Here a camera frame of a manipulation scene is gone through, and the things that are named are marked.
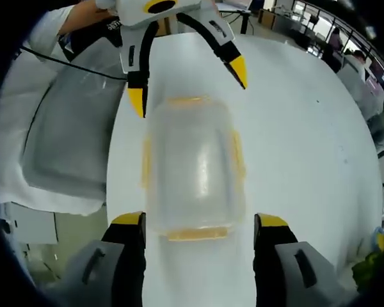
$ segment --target plastic container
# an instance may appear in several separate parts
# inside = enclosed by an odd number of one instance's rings
[[[226,237],[244,215],[243,177],[224,104],[174,99],[150,115],[143,160],[149,228],[170,240]]]

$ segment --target white cloth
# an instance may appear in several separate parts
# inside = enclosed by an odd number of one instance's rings
[[[367,85],[361,79],[360,73],[350,65],[346,64],[337,72],[337,77],[353,97],[364,119],[367,121],[374,115],[383,111],[383,103],[375,97]]]
[[[360,62],[358,59],[356,59],[354,57],[354,55],[352,55],[352,54],[347,54],[344,57],[347,59],[349,64],[351,64],[351,66],[354,67],[354,69],[357,70],[358,75],[360,76],[361,80],[363,80],[363,82],[365,82],[365,68],[364,68],[364,64],[362,62]]]
[[[57,39],[72,7],[44,15],[25,45],[39,53],[66,60]],[[20,165],[34,114],[61,67],[25,51],[10,67],[0,93],[0,203],[12,201],[37,210],[88,215],[98,210],[102,203],[30,187]]]

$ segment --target white lab coat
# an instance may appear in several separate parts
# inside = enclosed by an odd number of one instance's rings
[[[32,31],[26,47],[65,59],[57,44],[58,31],[72,6],[48,12]],[[62,65],[38,59],[22,51],[13,61],[0,92],[0,203],[14,202],[51,212],[88,215],[101,201],[53,193],[30,187],[20,160],[37,107]]]
[[[358,75],[360,76],[361,80],[365,82],[365,68],[364,64],[361,63],[356,57],[352,54],[347,54],[344,56],[350,64],[357,70]]]

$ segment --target office desk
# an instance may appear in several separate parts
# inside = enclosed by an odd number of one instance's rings
[[[241,34],[246,34],[248,30],[249,16],[251,14],[250,10],[245,10],[242,8],[238,8],[236,6],[227,4],[227,3],[216,3],[218,10],[220,13],[237,13],[242,16],[242,26],[241,26]]]
[[[236,297],[240,299],[236,306],[255,306],[253,215],[264,212],[282,217],[299,240],[308,241],[341,269],[346,251],[355,251],[361,237],[381,223],[381,178],[360,110],[324,62],[289,45],[254,36],[237,35],[236,45],[246,58],[247,90],[241,89],[197,34],[154,40],[147,118],[136,116],[125,92],[116,115],[109,148],[107,213],[111,222],[120,214],[145,210],[143,142],[148,116],[157,104],[166,97],[199,95],[224,101],[241,136],[247,171],[246,217],[233,237],[238,245],[233,249],[236,258],[226,277],[212,265],[217,263],[213,257],[220,261],[219,257],[230,256],[229,247],[219,246],[222,240],[194,242],[189,254],[182,254],[188,268],[177,270],[192,270],[185,278],[197,271],[207,274],[201,276],[203,284],[212,273],[228,281],[230,274],[236,274],[222,299]],[[146,307],[170,300],[167,287],[174,279],[163,268],[175,261],[168,257],[168,249],[175,253],[173,249],[182,243],[163,248],[164,242],[147,232]],[[200,265],[192,257],[198,244],[207,244],[199,248],[207,248],[210,265]]]
[[[299,47],[305,50],[308,49],[316,36],[311,29],[304,26],[300,21],[267,10],[259,11],[258,21],[273,32],[292,38]]]

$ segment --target wall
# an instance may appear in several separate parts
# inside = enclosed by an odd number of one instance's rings
[[[263,8],[265,10],[271,10],[274,7],[276,0],[264,0]]]
[[[324,37],[330,37],[330,30],[332,29],[332,23],[328,22],[326,19],[319,17],[319,21],[314,26],[313,31],[315,33],[320,33]]]
[[[276,0],[275,6],[284,5],[286,10],[291,10],[294,0]]]

